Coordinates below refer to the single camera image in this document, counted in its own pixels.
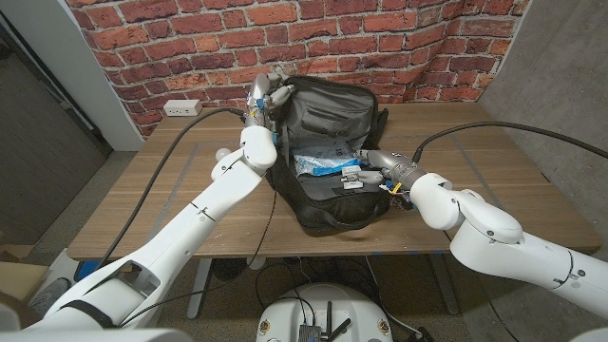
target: table leg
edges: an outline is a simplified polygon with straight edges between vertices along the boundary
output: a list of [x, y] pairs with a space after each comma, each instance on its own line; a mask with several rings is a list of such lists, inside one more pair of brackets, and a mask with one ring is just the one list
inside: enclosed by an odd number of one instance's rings
[[[192, 292], [202, 291], [207, 287], [207, 279], [211, 271], [211, 258], [202, 258], [199, 260], [199, 267], [197, 269], [197, 276], [194, 279], [194, 285], [192, 286]], [[187, 316], [189, 319], [196, 319], [200, 315], [200, 306], [204, 299], [204, 294], [194, 294], [190, 296], [190, 302], [188, 303]]]
[[435, 279], [437, 279], [437, 284], [439, 284], [439, 290], [444, 298], [444, 303], [446, 303], [447, 312], [449, 314], [458, 314], [460, 308], [456, 301], [456, 294], [454, 293], [452, 282], [447, 273], [444, 255], [428, 255], [428, 259], [430, 260], [430, 266], [435, 274]]

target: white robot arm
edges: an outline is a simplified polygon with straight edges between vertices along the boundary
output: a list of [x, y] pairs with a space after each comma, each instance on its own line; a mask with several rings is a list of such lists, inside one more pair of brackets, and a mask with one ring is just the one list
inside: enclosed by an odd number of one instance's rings
[[608, 319], [608, 263], [527, 234], [516, 219], [477, 193], [451, 190], [451, 182], [407, 157], [368, 150], [357, 157], [401, 182], [429, 227], [460, 226], [449, 250], [466, 267], [539, 285]]
[[[266, 95], [278, 78], [272, 81], [266, 74], [257, 76], [248, 99], [250, 111], [241, 132], [241, 148], [232, 153], [218, 151], [218, 164], [211, 175], [214, 182], [142, 248], [78, 282], [27, 331], [146, 326], [156, 310], [130, 318], [165, 298], [186, 261], [218, 222], [254, 191], [266, 169], [275, 163], [276, 148], [264, 107], [284, 103], [294, 89], [282, 86]], [[140, 270], [139, 274], [122, 273], [127, 267]]]

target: red brick wallpaper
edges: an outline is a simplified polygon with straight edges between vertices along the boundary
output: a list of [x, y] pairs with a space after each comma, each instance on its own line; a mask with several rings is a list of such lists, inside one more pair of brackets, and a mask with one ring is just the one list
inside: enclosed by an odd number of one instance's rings
[[381, 103], [475, 101], [528, 0], [66, 0], [142, 134], [168, 99], [243, 106], [259, 72], [366, 86]]

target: wall outlet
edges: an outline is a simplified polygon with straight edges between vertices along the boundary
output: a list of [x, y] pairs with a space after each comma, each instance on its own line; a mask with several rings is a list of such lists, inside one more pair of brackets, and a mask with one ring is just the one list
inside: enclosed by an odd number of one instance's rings
[[167, 116], [197, 116], [202, 104], [199, 100], [169, 100], [163, 109]]

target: wire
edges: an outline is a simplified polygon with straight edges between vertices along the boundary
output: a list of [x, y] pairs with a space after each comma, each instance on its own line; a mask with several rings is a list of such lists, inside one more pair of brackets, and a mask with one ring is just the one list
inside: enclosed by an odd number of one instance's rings
[[145, 198], [148, 196], [148, 193], [150, 192], [150, 189], [152, 189], [152, 185], [154, 185], [154, 181], [159, 176], [159, 174], [160, 174], [160, 172], [162, 170], [162, 167], [164, 166], [164, 164], [167, 162], [167, 160], [171, 156], [171, 153], [173, 152], [173, 150], [175, 149], [175, 147], [178, 145], [178, 143], [180, 142], [181, 138], [195, 124], [198, 124], [199, 122], [203, 121], [204, 119], [207, 119], [208, 117], [210, 117], [210, 116], [212, 116], [214, 114], [218, 114], [220, 112], [230, 112], [230, 113], [233, 113], [233, 114], [237, 114], [240, 117], [242, 117], [245, 114], [244, 111], [242, 111], [240, 109], [235, 109], [235, 108], [218, 108], [218, 109], [214, 109], [214, 110], [212, 110], [212, 111], [210, 111], [210, 112], [208, 112], [206, 114], [203, 114], [203, 115], [197, 117], [195, 120], [193, 120], [191, 123], [189, 123], [180, 132], [180, 134], [178, 134], [178, 136], [175, 138], [175, 140], [169, 146], [169, 149], [167, 149], [167, 151], [164, 153], [164, 157], [162, 157], [161, 162], [156, 167], [156, 170], [154, 171], [154, 174], [152, 175], [152, 178], [150, 179], [150, 181], [148, 182], [148, 184], [145, 186], [145, 190], [143, 190], [142, 196], [140, 197], [140, 200], [138, 201], [137, 205], [135, 206], [135, 209], [133, 209], [133, 212], [131, 213], [131, 216], [129, 217], [129, 219], [124, 224], [124, 227], [121, 230], [121, 232], [116, 236], [116, 238], [114, 238], [114, 241], [112, 242], [112, 244], [110, 245], [110, 247], [105, 252], [105, 254], [102, 257], [102, 259], [100, 260], [99, 264], [95, 268], [95, 271], [97, 271], [100, 268], [104, 267], [104, 264], [107, 262], [107, 260], [112, 255], [112, 252], [114, 252], [114, 250], [116, 249], [116, 246], [118, 246], [119, 242], [121, 242], [121, 239], [123, 239], [124, 234], [126, 233], [126, 231], [131, 226], [131, 223], [133, 223], [133, 220], [135, 219], [135, 217], [137, 216], [137, 214], [140, 212], [140, 209], [142, 208], [143, 202], [145, 201]]
[[[295, 282], [294, 272], [292, 271], [292, 269], [289, 266], [285, 265], [284, 263], [276, 263], [276, 264], [268, 265], [268, 266], [264, 267], [263, 269], [261, 269], [259, 271], [259, 273], [257, 274], [257, 276], [256, 276], [256, 296], [257, 296], [257, 301], [259, 302], [259, 305], [262, 307], [262, 309], [268, 308], [268, 306], [264, 305], [264, 302], [262, 302], [262, 298], [259, 295], [259, 290], [257, 289], [257, 284], [259, 283], [259, 278], [266, 270], [271, 269], [276, 266], [285, 267], [289, 271], [290, 275], [292, 276], [292, 282], [294, 283], [295, 295], [297, 296], [297, 298], [300, 299], [300, 306], [302, 307], [302, 314], [304, 315], [304, 324], [308, 325], [307, 320], [306, 320], [306, 312], [304, 311], [304, 304], [302, 304], [302, 302], [305, 300], [300, 296], [300, 293], [297, 291], [297, 283]], [[316, 323], [316, 315], [314, 314], [314, 310], [313, 310], [312, 306], [311, 306], [311, 311], [313, 311], [313, 326], [314, 326], [314, 324]]]
[[283, 300], [283, 299], [296, 299], [296, 300], [300, 301], [300, 304], [302, 304], [302, 302], [306, 303], [306, 305], [308, 305], [308, 307], [311, 309], [311, 312], [313, 313], [313, 326], [314, 326], [314, 324], [316, 323], [316, 321], [315, 321], [315, 318], [314, 318], [313, 306], [311, 305], [311, 303], [308, 302], [308, 300], [306, 300], [306, 299], [304, 299], [302, 297], [299, 297], [299, 296], [282, 296], [282, 297], [279, 297], [279, 298], [273, 300], [270, 304], [268, 304], [268, 306], [271, 306], [271, 305], [277, 303], [277, 301]]
[[302, 258], [301, 257], [297, 257], [300, 260], [300, 272], [308, 279], [308, 282], [310, 282], [311, 284], [313, 283], [313, 281], [311, 280], [311, 278], [304, 273], [304, 266], [302, 266]]
[[[370, 259], [368, 258], [368, 256], [365, 256], [365, 261], [368, 263], [368, 267], [370, 268], [370, 273], [371, 273], [371, 277], [373, 278], [373, 282], [375, 283], [376, 287], [378, 288], [378, 290], [380, 289], [380, 287], [378, 286], [378, 279], [376, 279], [376, 275], [373, 273], [373, 269], [371, 267], [370, 264]], [[384, 304], [382, 303], [382, 296], [380, 295], [380, 291], [378, 291], [378, 297], [380, 297], [380, 304], [382, 305], [382, 308], [384, 309], [385, 314], [387, 314], [387, 316], [392, 319], [395, 323], [399, 324], [400, 326], [410, 329], [411, 331], [416, 333], [416, 337], [418, 338], [422, 338], [423, 334], [419, 331], [417, 331], [416, 329], [412, 328], [411, 326], [407, 325], [406, 323], [400, 321], [399, 319], [397, 319], [395, 316], [393, 316], [392, 314], [390, 314], [387, 311], [387, 308], [385, 308]]]
[[[452, 241], [452, 238], [451, 238], [451, 237], [449, 237], [449, 234], [448, 234], [446, 231], [444, 231], [444, 234], [446, 235], [446, 238], [449, 240], [449, 242], [451, 242], [451, 241]], [[494, 312], [494, 314], [496, 315], [496, 318], [498, 318], [498, 321], [501, 323], [501, 325], [502, 325], [502, 326], [503, 326], [503, 328], [506, 330], [506, 332], [507, 332], [508, 334], [510, 334], [510, 335], [511, 335], [511, 337], [513, 337], [513, 339], [514, 339], [516, 342], [520, 342], [520, 340], [519, 340], [519, 339], [517, 339], [517, 337], [515, 337], [515, 335], [513, 334], [513, 332], [511, 332], [511, 331], [510, 331], [510, 330], [509, 330], [509, 329], [506, 327], [506, 324], [504, 324], [503, 319], [502, 319], [502, 318], [501, 318], [501, 316], [498, 314], [498, 311], [496, 311], [496, 307], [494, 307], [494, 303], [492, 303], [492, 299], [490, 298], [489, 294], [488, 294], [488, 293], [487, 293], [487, 291], [485, 290], [485, 286], [484, 286], [484, 284], [483, 284], [483, 282], [482, 282], [482, 279], [479, 277], [479, 274], [478, 274], [477, 272], [476, 272], [475, 274], [477, 275], [477, 278], [479, 279], [479, 283], [480, 283], [480, 285], [482, 286], [482, 290], [484, 291], [484, 295], [485, 295], [485, 297], [487, 298], [487, 302], [490, 304], [490, 308], [492, 308], [492, 311], [493, 311], [493, 312]]]
[[452, 127], [450, 129], [446, 129], [444, 131], [441, 131], [439, 133], [433, 134], [432, 136], [428, 137], [426, 140], [424, 140], [420, 146], [418, 146], [418, 148], [416, 149], [416, 152], [414, 153], [413, 158], [411, 159], [413, 162], [419, 162], [420, 158], [422, 157], [422, 152], [423, 149], [425, 148], [425, 146], [434, 141], [437, 138], [441, 138], [447, 134], [450, 133], [454, 133], [457, 132], [459, 130], [463, 130], [463, 129], [468, 129], [468, 128], [473, 128], [473, 127], [483, 127], [483, 126], [498, 126], [498, 127], [507, 127], [507, 128], [515, 128], [515, 129], [520, 129], [520, 130], [524, 130], [524, 131], [528, 131], [528, 132], [533, 132], [533, 133], [538, 133], [538, 134], [543, 134], [547, 137], [551, 137], [551, 138], [555, 138], [555, 139], [559, 139], [563, 142], [567, 142], [567, 143], [571, 143], [573, 145], [576, 145], [580, 148], [584, 148], [589, 152], [595, 153], [599, 156], [602, 156], [603, 158], [608, 159], [608, 152], [599, 149], [597, 147], [594, 147], [586, 142], [582, 142], [580, 140], [574, 139], [574, 138], [570, 138], [568, 136], [565, 136], [563, 134], [560, 133], [556, 133], [553, 131], [549, 131], [546, 129], [542, 129], [542, 128], [537, 128], [537, 127], [532, 127], [529, 125], [525, 125], [525, 124], [519, 124], [519, 123], [505, 123], [505, 122], [479, 122], [479, 123], [466, 123], [466, 124], [462, 124], [459, 126], [455, 126]]
[[400, 187], [401, 187], [401, 182], [398, 182], [397, 185], [395, 186], [395, 188], [392, 189], [392, 191], [390, 191], [390, 193], [392, 195], [396, 195], [397, 194], [397, 190], [399, 190]]

